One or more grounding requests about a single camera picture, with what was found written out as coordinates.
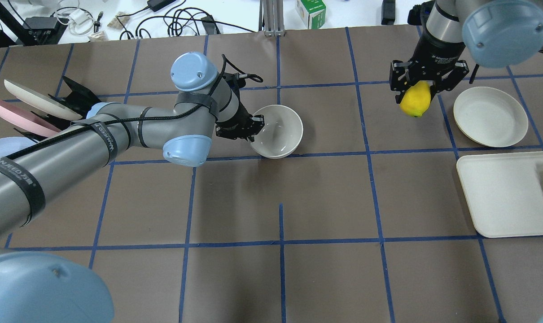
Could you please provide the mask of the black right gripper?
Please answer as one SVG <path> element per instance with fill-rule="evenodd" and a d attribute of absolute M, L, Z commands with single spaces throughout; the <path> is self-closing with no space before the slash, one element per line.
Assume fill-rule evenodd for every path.
<path fill-rule="evenodd" d="M 401 104 L 407 91 L 419 81 L 432 82 L 429 107 L 437 94 L 453 90 L 470 73 L 466 61 L 460 59 L 464 49 L 464 43 L 420 43 L 408 61 L 392 61 L 389 86 L 395 92 L 396 104 Z"/>

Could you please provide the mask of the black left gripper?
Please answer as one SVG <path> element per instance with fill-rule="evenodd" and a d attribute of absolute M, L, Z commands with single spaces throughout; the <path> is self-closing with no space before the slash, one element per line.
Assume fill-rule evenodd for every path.
<path fill-rule="evenodd" d="M 250 114 L 245 106 L 238 102 L 235 114 L 224 122 L 216 122 L 216 136 L 229 139 L 244 139 L 253 143 L 265 127 L 265 117 L 263 115 Z"/>

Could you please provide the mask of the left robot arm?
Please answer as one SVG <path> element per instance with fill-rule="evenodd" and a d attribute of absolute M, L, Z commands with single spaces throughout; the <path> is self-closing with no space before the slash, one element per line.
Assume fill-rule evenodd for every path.
<path fill-rule="evenodd" d="M 217 68 L 187 52 L 171 66 L 178 90 L 171 110 L 102 102 L 60 134 L 0 157 L 0 236 L 31 223 L 50 202 L 130 147 L 162 149 L 174 164 L 206 162 L 212 135 L 253 141 L 264 126 L 247 112 L 239 90 L 261 76 L 223 57 Z M 111 293 L 93 270 L 63 257 L 0 248 L 0 323 L 110 323 Z"/>

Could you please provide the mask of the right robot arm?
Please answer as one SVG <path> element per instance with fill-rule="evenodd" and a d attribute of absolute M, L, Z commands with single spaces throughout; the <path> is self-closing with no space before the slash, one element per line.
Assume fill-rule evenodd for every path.
<path fill-rule="evenodd" d="M 431 98 L 473 76 L 465 49 L 479 67 L 504 68 L 543 53 L 543 0 L 430 0 L 411 8 L 422 31 L 412 57 L 390 64 L 390 89 L 400 104 L 421 81 Z"/>

